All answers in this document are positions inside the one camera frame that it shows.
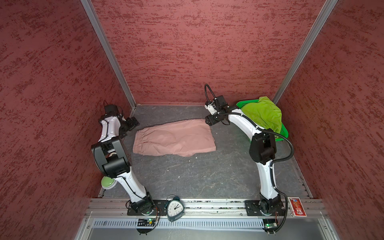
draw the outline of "red wall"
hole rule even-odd
[[[342,239],[383,239],[384,2],[339,0],[278,106]]]
[[[128,101],[79,0],[0,6],[0,239],[73,239],[103,101]]]
[[[324,0],[93,0],[137,103],[273,97]]]

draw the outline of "alarm clock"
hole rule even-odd
[[[166,201],[164,207],[167,211],[167,217],[170,222],[176,221],[184,214],[184,205],[180,202],[179,197],[175,196],[172,200]]]

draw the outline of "pink folded garment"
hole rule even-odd
[[[188,157],[212,151],[216,151],[215,140],[204,119],[146,127],[136,133],[133,144],[134,153],[151,156],[177,154]]]

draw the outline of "laundry basket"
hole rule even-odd
[[[258,102],[259,99],[253,99],[253,100],[245,100],[245,101],[240,101],[238,103],[236,103],[236,106],[238,106],[240,109],[245,106],[247,103],[256,103]],[[287,129],[285,128],[284,124],[282,123],[281,124],[281,131],[280,131],[280,134],[283,135],[284,137],[288,137],[288,131]],[[283,139],[282,138],[276,138],[276,141],[282,141]]]

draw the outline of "clock face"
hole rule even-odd
[[[179,201],[173,200],[168,204],[167,215],[169,217],[174,217],[180,214],[181,212],[183,212],[183,210],[184,210],[183,205]]]

